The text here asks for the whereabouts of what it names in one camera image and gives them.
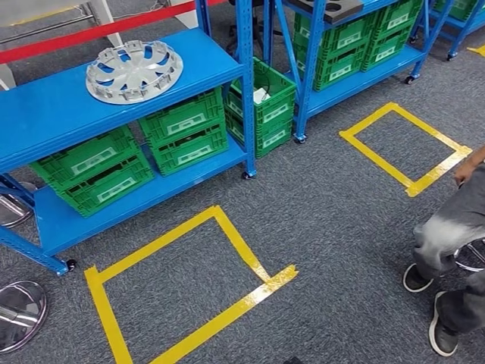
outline yellow floor tape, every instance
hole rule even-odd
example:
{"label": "yellow floor tape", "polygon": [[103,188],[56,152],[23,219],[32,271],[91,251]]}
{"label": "yellow floor tape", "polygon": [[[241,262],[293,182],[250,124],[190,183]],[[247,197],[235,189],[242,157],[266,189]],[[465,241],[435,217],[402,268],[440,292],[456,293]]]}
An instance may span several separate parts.
{"label": "yellow floor tape", "polygon": [[133,360],[103,284],[210,218],[215,218],[241,258],[263,281],[263,284],[170,347],[167,351],[154,359],[152,363],[170,364],[177,362],[255,307],[258,303],[265,300],[272,293],[291,281],[298,273],[293,265],[289,265],[277,275],[270,277],[219,206],[210,207],[103,271],[98,272],[96,266],[84,271],[87,286],[94,301],[94,306],[98,311],[101,324],[104,328],[108,343],[110,345],[116,363],[131,364]]}
{"label": "yellow floor tape", "polygon": [[[454,149],[455,152],[452,155],[450,155],[448,158],[444,159],[441,163],[437,165],[436,167],[431,169],[431,171],[425,174],[424,176],[419,178],[419,180],[411,180],[409,177],[407,177],[405,174],[401,172],[398,168],[394,167],[393,165],[388,163],[388,161],[383,159],[380,155],[373,151],[372,149],[366,146],[361,141],[355,137],[356,134],[361,132],[362,130],[375,123],[376,121],[391,112],[396,112],[403,118],[405,118],[411,123],[419,127],[429,135],[437,138],[440,142],[443,142],[452,149]],[[445,174],[447,171],[450,171],[459,161],[464,159],[467,155],[470,154],[471,150],[467,146],[461,146],[453,140],[451,140],[446,135],[440,133],[439,131],[434,129],[433,127],[425,123],[419,118],[416,118],[415,115],[411,114],[409,111],[407,111],[394,102],[389,102],[386,105],[382,106],[376,110],[376,112],[367,116],[367,118],[359,121],[358,123],[350,127],[347,130],[342,130],[339,132],[339,135],[348,143],[351,143],[352,146],[355,147],[358,151],[363,153],[371,161],[376,163],[376,165],[381,167],[382,169],[386,171],[387,173],[395,178],[401,184],[406,187],[406,192],[410,197],[415,197],[419,193],[422,193],[423,190],[429,187],[433,184],[434,181],[439,179],[440,176]]]}
{"label": "yellow floor tape", "polygon": [[482,45],[480,48],[467,48],[469,51],[478,53],[483,57],[485,57],[485,45]]}

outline shelf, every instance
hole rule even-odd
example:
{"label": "shelf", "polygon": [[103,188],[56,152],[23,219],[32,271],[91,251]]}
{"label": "shelf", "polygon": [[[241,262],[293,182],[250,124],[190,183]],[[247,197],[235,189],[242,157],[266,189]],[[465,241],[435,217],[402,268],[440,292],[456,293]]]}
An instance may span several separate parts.
{"label": "shelf", "polygon": [[[440,15],[440,13],[435,10],[431,11],[430,14],[434,19],[437,19]],[[450,16],[447,16],[445,21],[445,24],[447,24],[456,29],[463,29],[465,23],[466,23],[465,21],[455,19],[454,17],[450,17]],[[485,25],[485,11],[480,11],[478,14],[477,14],[477,16],[474,17],[471,26],[468,29],[467,34],[473,33],[477,29],[483,27],[483,25]]]}
{"label": "shelf", "polygon": [[35,193],[35,216],[45,254],[53,256],[243,162],[246,153],[228,135],[229,149],[167,177],[155,178],[88,218],[83,218],[51,187]]}
{"label": "shelf", "polygon": [[[405,45],[398,55],[367,72],[358,72],[320,92],[312,90],[308,101],[308,118],[322,112],[339,102],[359,93],[381,80],[386,79],[410,64],[425,57],[420,50]],[[294,79],[293,74],[288,77]]]}
{"label": "shelf", "polygon": [[[389,6],[389,5],[394,4],[394,2],[398,2],[398,0],[361,0],[361,1],[364,4],[364,8],[361,11],[359,11],[358,13],[351,15],[350,17],[346,17],[342,21],[339,21],[335,24],[330,24],[330,23],[325,22],[324,23],[325,27],[324,29],[337,27],[340,24],[344,24],[351,20],[356,19],[358,17],[363,17],[364,15],[370,14],[373,11],[379,10],[380,8]],[[295,12],[303,15],[305,17],[312,17],[312,13],[308,13],[308,11],[305,11],[301,8],[299,8],[297,5],[297,2],[298,0],[283,0],[283,4],[284,6],[287,6]]]}
{"label": "shelf", "polygon": [[146,102],[111,105],[86,89],[86,65],[0,93],[4,137],[0,173],[81,143],[243,75],[238,64],[199,28],[161,38],[183,60],[171,89]]}

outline green plastic crate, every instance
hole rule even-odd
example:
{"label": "green plastic crate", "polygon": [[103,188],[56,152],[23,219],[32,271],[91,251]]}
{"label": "green plastic crate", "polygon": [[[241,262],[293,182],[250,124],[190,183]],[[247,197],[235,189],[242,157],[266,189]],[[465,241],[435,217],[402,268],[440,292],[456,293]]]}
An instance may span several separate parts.
{"label": "green plastic crate", "polygon": [[[241,145],[244,145],[244,130],[243,121],[231,110],[226,109],[227,128],[231,135],[235,137]],[[285,122],[279,123],[271,129],[256,132],[254,140],[255,155],[256,158],[261,158],[270,151],[286,143],[291,138],[291,127],[293,118]]]}
{"label": "green plastic crate", "polygon": [[[367,48],[367,44],[363,41],[360,42],[355,49],[351,49],[334,58],[329,58],[327,60],[318,58],[313,84],[314,89],[315,91],[320,91],[327,86],[360,71],[364,57],[366,55]],[[299,76],[302,78],[305,73],[306,50],[295,48],[294,51]]]}
{"label": "green plastic crate", "polygon": [[[444,3],[444,0],[437,0],[434,4],[434,9],[441,11],[444,7]],[[453,6],[450,10],[450,16],[459,20],[468,20],[476,4],[477,0],[455,0]]]}
{"label": "green plastic crate", "polygon": [[160,173],[172,174],[229,148],[224,118],[190,136],[152,149]]}
{"label": "green plastic crate", "polygon": [[223,103],[221,87],[216,87],[138,122],[149,145],[155,148],[191,135],[219,118],[223,118]]}
{"label": "green plastic crate", "polygon": [[65,190],[139,151],[134,135],[125,125],[39,159],[30,166],[48,184]]}
{"label": "green plastic crate", "polygon": [[[254,124],[259,127],[292,118],[295,107],[295,83],[256,57],[253,59],[254,89],[262,87],[270,96],[259,104],[254,102]],[[239,80],[232,83],[225,103],[226,107],[243,117]]]}
{"label": "green plastic crate", "polygon": [[[367,42],[373,32],[376,13],[353,20],[338,27],[326,30],[322,35],[318,49],[319,58],[335,58],[337,55],[355,49],[360,42]],[[295,14],[293,44],[306,52],[310,36],[310,20]]]}
{"label": "green plastic crate", "polygon": [[384,39],[400,30],[412,27],[423,0],[401,0],[377,12],[373,39]]}
{"label": "green plastic crate", "polygon": [[142,151],[67,190],[55,190],[87,217],[155,177]]}
{"label": "green plastic crate", "polygon": [[410,26],[407,29],[400,30],[383,39],[373,39],[369,45],[361,69],[362,71],[368,71],[378,64],[398,55],[404,47],[412,27],[413,26]]}

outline sneaker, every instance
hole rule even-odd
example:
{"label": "sneaker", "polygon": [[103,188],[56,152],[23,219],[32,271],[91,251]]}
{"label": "sneaker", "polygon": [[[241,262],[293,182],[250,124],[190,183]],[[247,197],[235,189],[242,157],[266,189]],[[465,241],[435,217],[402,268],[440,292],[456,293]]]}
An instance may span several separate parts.
{"label": "sneaker", "polygon": [[431,286],[431,283],[433,283],[432,279],[422,277],[416,263],[413,263],[406,269],[403,277],[404,288],[413,293],[422,292]]}
{"label": "sneaker", "polygon": [[458,332],[450,330],[441,322],[437,309],[438,298],[446,292],[439,292],[434,298],[434,317],[429,326],[429,342],[441,356],[452,356],[458,347]]}

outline person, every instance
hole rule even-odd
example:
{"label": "person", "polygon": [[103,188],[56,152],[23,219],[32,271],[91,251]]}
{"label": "person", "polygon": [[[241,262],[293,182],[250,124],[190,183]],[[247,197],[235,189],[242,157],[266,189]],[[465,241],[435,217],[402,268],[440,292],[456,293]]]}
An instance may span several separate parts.
{"label": "person", "polygon": [[[485,238],[485,146],[473,152],[455,173],[459,187],[429,220],[414,229],[415,262],[404,275],[404,287],[422,292],[456,264],[457,249]],[[452,356],[459,334],[485,327],[485,270],[470,275],[466,288],[439,292],[429,342],[442,356]]]}

